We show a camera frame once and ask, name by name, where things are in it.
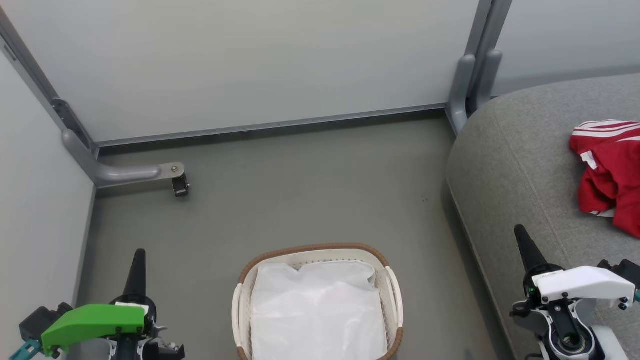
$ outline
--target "robotic arm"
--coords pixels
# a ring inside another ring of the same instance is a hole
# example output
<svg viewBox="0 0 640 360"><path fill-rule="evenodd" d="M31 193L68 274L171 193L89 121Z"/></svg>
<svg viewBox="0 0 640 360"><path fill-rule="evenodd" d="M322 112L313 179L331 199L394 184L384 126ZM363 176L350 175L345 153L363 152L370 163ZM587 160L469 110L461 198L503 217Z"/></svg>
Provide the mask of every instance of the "robotic arm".
<svg viewBox="0 0 640 360"><path fill-rule="evenodd" d="M565 270L547 263L522 225L515 227L525 268L526 300L513 304L514 322L535 333L544 360L626 360L608 327L588 326L595 300L608 300L621 310L640 300L640 266L628 260L610 266Z"/></svg>
<svg viewBox="0 0 640 360"><path fill-rule="evenodd" d="M154 302L147 297L147 260L143 249L133 258L122 296L109 304L73 309L66 303L57 311L40 307L20 324L25 345L10 360L31 360L38 353L57 359L60 350L100 338L110 346L108 360L181 360L184 345L166 344L156 325Z"/></svg>

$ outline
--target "teal connector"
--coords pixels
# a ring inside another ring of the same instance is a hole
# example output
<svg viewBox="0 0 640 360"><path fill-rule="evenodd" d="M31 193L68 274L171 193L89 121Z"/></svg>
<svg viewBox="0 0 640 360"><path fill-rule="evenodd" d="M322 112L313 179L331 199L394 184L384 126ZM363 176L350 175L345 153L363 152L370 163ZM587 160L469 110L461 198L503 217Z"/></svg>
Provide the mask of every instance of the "teal connector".
<svg viewBox="0 0 640 360"><path fill-rule="evenodd" d="M42 345L39 342L29 340L24 343L20 350L16 351L14 355L11 355L9 360L31 360L41 351Z"/></svg>

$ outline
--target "fabric upholstery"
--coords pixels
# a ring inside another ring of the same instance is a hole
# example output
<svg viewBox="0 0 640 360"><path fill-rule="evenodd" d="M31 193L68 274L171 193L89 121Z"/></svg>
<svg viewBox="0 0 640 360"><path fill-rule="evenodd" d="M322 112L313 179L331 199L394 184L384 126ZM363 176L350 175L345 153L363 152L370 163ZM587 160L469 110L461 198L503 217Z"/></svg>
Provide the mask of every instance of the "fabric upholstery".
<svg viewBox="0 0 640 360"><path fill-rule="evenodd" d="M584 165L569 137L581 122L606 119L640 120L640 74L498 97L471 117L452 149L449 187L517 359L540 350L532 333L509 318L512 304L524 299L514 225L526 226L547 261L565 268L602 259L640 263L640 240L610 218L578 209ZM621 311L600 304L595 322L611 327L629 358L640 360L640 306Z"/></svg>

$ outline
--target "green plastic part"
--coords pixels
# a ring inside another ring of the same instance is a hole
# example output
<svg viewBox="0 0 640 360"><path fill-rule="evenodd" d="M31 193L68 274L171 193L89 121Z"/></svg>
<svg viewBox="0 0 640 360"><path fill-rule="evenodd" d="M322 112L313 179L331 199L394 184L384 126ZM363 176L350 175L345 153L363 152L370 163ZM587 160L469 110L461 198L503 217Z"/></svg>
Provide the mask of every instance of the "green plastic part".
<svg viewBox="0 0 640 360"><path fill-rule="evenodd" d="M103 336L135 334L145 327L145 310L137 306L92 304L64 314L42 334L45 356L53 347L69 352L69 346Z"/></svg>

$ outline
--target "laundry basket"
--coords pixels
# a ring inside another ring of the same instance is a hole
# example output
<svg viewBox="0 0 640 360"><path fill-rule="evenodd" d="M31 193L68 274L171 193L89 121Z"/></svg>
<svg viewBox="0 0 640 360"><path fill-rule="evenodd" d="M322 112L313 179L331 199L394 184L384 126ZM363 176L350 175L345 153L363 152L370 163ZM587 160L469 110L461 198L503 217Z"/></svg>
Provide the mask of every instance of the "laundry basket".
<svg viewBox="0 0 640 360"><path fill-rule="evenodd" d="M400 286L394 271L385 257L376 249L359 243L320 244L294 247L268 252L253 259L247 265L234 292L231 308L234 340L241 360L252 360L251 344L251 294L261 264L283 263L299 270L305 264L337 260L358 260L367 263L376 271L375 285L380 292L382 313L387 333L387 353L380 359L391 359L402 342L403 305Z"/></svg>

